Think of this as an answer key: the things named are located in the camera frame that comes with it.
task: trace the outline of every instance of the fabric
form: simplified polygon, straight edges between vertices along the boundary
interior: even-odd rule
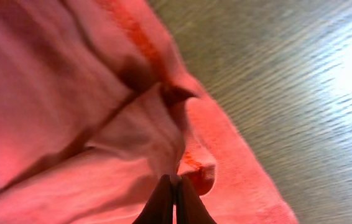
[[[296,223],[143,0],[0,0],[0,223],[132,223],[163,174]]]

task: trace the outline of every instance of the terry cloth fabric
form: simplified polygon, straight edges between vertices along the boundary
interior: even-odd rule
[[[0,223],[131,223],[163,174],[296,223],[143,0],[0,0]]]

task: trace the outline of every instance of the wood grain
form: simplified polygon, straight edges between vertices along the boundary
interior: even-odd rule
[[[352,1],[149,2],[301,223],[352,223]]]

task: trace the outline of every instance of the towel fold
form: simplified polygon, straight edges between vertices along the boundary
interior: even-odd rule
[[[163,174],[297,223],[143,0],[0,0],[0,223],[132,223]]]

